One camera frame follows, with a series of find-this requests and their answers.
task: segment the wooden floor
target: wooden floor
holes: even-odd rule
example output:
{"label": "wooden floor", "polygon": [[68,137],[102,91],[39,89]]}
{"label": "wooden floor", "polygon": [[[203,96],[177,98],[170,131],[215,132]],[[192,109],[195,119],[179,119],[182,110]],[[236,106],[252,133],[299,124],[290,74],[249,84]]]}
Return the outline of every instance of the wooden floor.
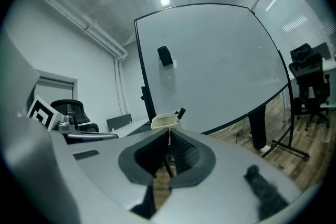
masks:
{"label": "wooden floor", "polygon": [[[271,145],[272,139],[281,136],[290,125],[290,111],[286,113],[286,122],[282,121],[282,99],[277,96],[272,103],[266,106],[266,135],[267,144]],[[327,129],[324,123],[319,123],[317,116],[314,117],[309,130],[305,131],[305,125],[309,115],[303,115],[299,120],[295,120],[294,136],[292,146],[310,154],[310,159],[305,162],[302,157],[293,152],[289,152],[280,146],[276,147],[265,160],[272,166],[278,168],[285,175],[290,177],[302,190],[321,182],[327,172],[331,157],[335,148],[336,137],[336,110],[329,111],[330,128]],[[243,128],[242,134],[237,138],[233,134]],[[212,133],[215,139],[225,140],[237,144],[260,155],[253,147],[252,139],[249,137],[250,125],[248,118],[237,122],[233,128],[229,126],[218,132]],[[170,178],[165,168],[159,169],[157,178],[154,180],[154,200],[156,208],[159,209],[170,192],[168,190]]]}

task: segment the whiteboard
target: whiteboard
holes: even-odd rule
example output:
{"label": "whiteboard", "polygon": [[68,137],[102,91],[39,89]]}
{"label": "whiteboard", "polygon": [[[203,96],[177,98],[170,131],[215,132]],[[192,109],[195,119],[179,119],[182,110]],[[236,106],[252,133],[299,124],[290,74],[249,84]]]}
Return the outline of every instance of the whiteboard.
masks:
{"label": "whiteboard", "polygon": [[[248,8],[202,4],[135,20],[157,115],[185,108],[182,127],[207,132],[259,107],[288,84],[272,39]],[[173,65],[157,49],[167,46]]]}

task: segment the black cable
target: black cable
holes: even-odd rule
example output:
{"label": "black cable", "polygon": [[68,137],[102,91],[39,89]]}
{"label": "black cable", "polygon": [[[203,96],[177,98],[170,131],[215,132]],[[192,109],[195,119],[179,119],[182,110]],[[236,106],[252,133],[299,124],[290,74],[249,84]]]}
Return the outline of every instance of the black cable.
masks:
{"label": "black cable", "polygon": [[240,129],[238,132],[235,132],[235,133],[233,133],[233,136],[236,136],[237,138],[236,138],[236,144],[237,144],[237,141],[238,141],[238,137],[240,136],[240,134],[243,132],[243,130],[244,130],[244,126],[245,126],[245,118],[243,119],[243,128],[242,129]]}

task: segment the black office chair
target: black office chair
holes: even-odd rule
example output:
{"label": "black office chair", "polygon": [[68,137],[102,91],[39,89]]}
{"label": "black office chair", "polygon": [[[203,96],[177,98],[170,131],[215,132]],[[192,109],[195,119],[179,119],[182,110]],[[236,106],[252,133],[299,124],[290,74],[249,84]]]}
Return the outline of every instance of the black office chair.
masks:
{"label": "black office chair", "polygon": [[[329,119],[321,112],[325,111],[328,115],[328,108],[321,108],[321,104],[328,103],[328,96],[330,95],[329,76],[325,75],[327,82],[323,78],[322,57],[320,54],[312,54],[311,48],[308,44],[302,45],[300,48],[293,51],[293,63],[289,65],[289,69],[295,76],[297,84],[299,85],[299,98],[295,99],[295,110],[299,115],[310,114],[305,130],[308,130],[309,123],[316,115],[323,119],[329,128]],[[309,98],[309,88],[313,88],[314,98]],[[301,111],[301,103],[306,107],[306,111]]]}
{"label": "black office chair", "polygon": [[76,129],[79,128],[82,132],[99,133],[98,125],[95,123],[78,126],[78,124],[90,122],[90,119],[85,114],[82,102],[73,99],[63,99],[52,102],[50,106],[63,115],[72,116]]}

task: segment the whiteboard frame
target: whiteboard frame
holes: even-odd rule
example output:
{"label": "whiteboard frame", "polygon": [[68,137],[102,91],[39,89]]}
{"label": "whiteboard frame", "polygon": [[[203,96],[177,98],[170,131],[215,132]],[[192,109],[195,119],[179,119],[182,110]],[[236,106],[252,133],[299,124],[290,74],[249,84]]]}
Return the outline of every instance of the whiteboard frame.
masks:
{"label": "whiteboard frame", "polygon": [[[233,4],[223,4],[223,3],[199,3],[199,4],[187,4],[187,5],[181,5],[181,6],[174,6],[174,7],[169,7],[169,8],[165,8],[165,9],[162,9],[162,10],[159,10],[157,12],[152,12],[152,13],[149,13],[147,15],[144,15],[142,17],[139,17],[137,19],[134,20],[134,24],[135,24],[135,36],[136,36],[136,43],[137,43],[137,46],[138,46],[138,52],[139,52],[139,58],[140,58],[140,65],[141,65],[141,71],[142,71],[142,76],[143,76],[143,80],[144,80],[144,84],[145,84],[145,91],[146,91],[146,94],[143,95],[143,98],[144,98],[144,101],[145,101],[145,104],[146,104],[146,110],[147,110],[147,114],[148,114],[148,117],[149,117],[149,120],[150,122],[152,122],[152,119],[156,116],[156,111],[155,111],[155,107],[154,107],[154,103],[153,103],[153,100],[152,100],[152,96],[151,96],[151,91],[150,91],[150,88],[149,88],[149,83],[148,83],[148,79],[147,79],[147,75],[146,75],[146,70],[145,70],[145,66],[144,66],[144,62],[143,62],[143,57],[142,57],[142,51],[141,51],[141,44],[140,44],[140,39],[139,39],[139,31],[138,31],[138,26],[137,26],[137,21],[142,19],[142,18],[145,18],[145,17],[148,17],[150,15],[153,15],[153,14],[156,14],[156,13],[159,13],[161,11],[164,11],[164,10],[167,10],[167,9],[171,9],[171,8],[179,8],[179,7],[185,7],[185,6],[196,6],[196,5],[224,5],[224,6],[235,6],[235,7],[241,7],[241,8],[246,8],[248,9],[253,15],[254,17],[259,21],[259,23],[262,25],[262,27],[264,28],[264,30],[266,31],[266,33],[268,34],[268,36],[271,38],[269,32],[266,30],[266,28],[264,27],[264,25],[261,23],[261,21],[257,18],[257,16],[255,15],[255,13],[250,10],[248,7],[243,7],[243,6],[239,6],[239,5],[233,5]],[[259,105],[258,107],[256,107],[255,109],[249,111],[248,113],[236,118],[235,120],[232,120],[228,123],[225,123],[219,127],[216,127],[216,128],[213,128],[211,130],[208,130],[208,131],[205,131],[203,132],[203,134],[210,134],[210,133],[213,133],[213,132],[216,132],[216,131],[219,131],[225,127],[228,127],[244,118],[246,118],[248,116],[249,113],[252,113],[256,110],[258,110],[260,107],[262,107],[263,105],[267,104],[268,102],[270,102],[272,99],[274,99],[279,93],[281,93],[286,87],[290,88],[289,91],[291,91],[291,83],[290,83],[290,79],[289,79],[289,74],[288,74],[288,70],[286,68],[286,64],[285,62],[283,61],[283,58],[282,58],[282,55],[280,53],[280,51],[278,50],[277,46],[275,45],[274,41],[272,40],[272,43],[274,44],[275,46],[275,49],[278,51],[279,53],[279,56],[281,58],[281,61],[282,61],[282,64],[283,64],[283,68],[284,68],[284,71],[286,73],[286,76],[287,76],[287,84],[282,88],[280,89],[276,94],[274,94],[270,99],[268,99],[266,102],[262,103],[261,105]],[[293,98],[290,97],[290,103],[292,104],[293,103]]]}

